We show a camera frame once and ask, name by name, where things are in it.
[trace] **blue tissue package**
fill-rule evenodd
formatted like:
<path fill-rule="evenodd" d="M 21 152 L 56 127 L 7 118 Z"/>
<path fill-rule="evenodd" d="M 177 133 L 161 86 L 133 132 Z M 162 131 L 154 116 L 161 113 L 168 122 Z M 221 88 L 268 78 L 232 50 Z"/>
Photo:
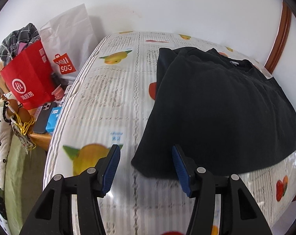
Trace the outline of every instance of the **blue tissue package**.
<path fill-rule="evenodd" d="M 53 134 L 54 128 L 56 127 L 56 123 L 58 121 L 58 117 L 61 113 L 62 107 L 56 107 L 51 110 L 50 116 L 48 118 L 48 123 L 46 126 L 46 131 L 51 135 Z"/>

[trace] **white plastic bag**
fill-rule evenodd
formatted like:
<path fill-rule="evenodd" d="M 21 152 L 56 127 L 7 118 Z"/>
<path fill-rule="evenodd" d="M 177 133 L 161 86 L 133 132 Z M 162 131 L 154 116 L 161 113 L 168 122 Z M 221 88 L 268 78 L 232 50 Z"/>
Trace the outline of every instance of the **white plastic bag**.
<path fill-rule="evenodd" d="M 53 70 L 72 81 L 98 44 L 85 4 L 49 20 L 39 35 Z"/>

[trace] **green bed sheet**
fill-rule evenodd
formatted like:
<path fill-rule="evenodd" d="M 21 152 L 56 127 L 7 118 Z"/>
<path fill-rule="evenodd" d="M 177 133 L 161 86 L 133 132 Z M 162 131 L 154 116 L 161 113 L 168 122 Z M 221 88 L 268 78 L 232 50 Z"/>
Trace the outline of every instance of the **green bed sheet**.
<path fill-rule="evenodd" d="M 36 147 L 26 154 L 17 136 L 13 135 L 8 155 L 4 202 L 12 235 L 19 235 L 23 223 L 42 192 L 46 152 Z"/>

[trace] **smartphone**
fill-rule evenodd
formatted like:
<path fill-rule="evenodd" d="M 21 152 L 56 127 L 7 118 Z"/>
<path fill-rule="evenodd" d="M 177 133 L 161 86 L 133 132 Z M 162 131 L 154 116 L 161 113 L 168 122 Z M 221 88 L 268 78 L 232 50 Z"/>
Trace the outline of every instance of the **smartphone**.
<path fill-rule="evenodd" d="M 34 133 L 45 134 L 48 118 L 50 116 L 52 108 L 55 108 L 57 104 L 55 102 L 46 102 L 39 113 L 36 123 L 33 127 Z"/>

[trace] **plaid cloth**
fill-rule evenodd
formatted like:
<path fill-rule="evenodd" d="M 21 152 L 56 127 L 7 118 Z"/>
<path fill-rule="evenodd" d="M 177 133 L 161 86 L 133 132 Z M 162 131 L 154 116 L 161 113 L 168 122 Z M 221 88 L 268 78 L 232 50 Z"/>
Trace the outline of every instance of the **plaid cloth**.
<path fill-rule="evenodd" d="M 0 45 L 0 59 L 3 61 L 3 65 L 6 66 L 11 59 L 17 56 L 17 51 L 21 42 L 27 43 L 24 47 L 27 48 L 38 39 L 39 33 L 32 23 L 29 23 L 20 30 L 10 33 Z"/>

